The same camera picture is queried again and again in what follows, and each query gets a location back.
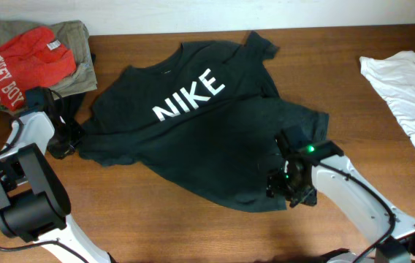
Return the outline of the dark green Nike t-shirt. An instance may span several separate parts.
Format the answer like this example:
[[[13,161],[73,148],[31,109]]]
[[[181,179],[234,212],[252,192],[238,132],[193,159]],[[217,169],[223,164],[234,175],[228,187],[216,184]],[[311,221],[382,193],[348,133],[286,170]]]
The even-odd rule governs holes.
[[[286,200],[267,195],[259,166],[281,163],[281,130],[299,126],[320,141],[329,116],[280,97],[264,67],[277,52],[251,32],[243,44],[184,42],[159,64],[127,68],[93,103],[80,157],[105,167],[143,163],[234,210],[283,210]]]

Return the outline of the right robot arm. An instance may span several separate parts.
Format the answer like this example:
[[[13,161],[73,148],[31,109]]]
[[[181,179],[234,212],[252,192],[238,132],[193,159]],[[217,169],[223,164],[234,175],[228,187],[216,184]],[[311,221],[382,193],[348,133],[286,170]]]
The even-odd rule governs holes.
[[[322,193],[344,213],[370,245],[360,254],[345,248],[318,256],[320,262],[411,262],[415,218],[398,209],[354,167],[330,140],[312,142],[299,126],[275,135],[281,165],[267,174],[266,193],[290,207],[314,206]]]

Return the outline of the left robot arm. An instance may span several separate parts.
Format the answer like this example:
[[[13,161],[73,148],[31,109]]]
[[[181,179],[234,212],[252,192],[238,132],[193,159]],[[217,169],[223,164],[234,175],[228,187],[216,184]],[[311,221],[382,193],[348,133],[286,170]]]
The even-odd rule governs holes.
[[[25,111],[12,119],[0,150],[0,231],[24,244],[0,245],[0,251],[44,248],[60,262],[114,262],[73,219],[69,195],[45,158],[72,155],[85,136],[64,108],[60,94],[36,87],[26,92]]]

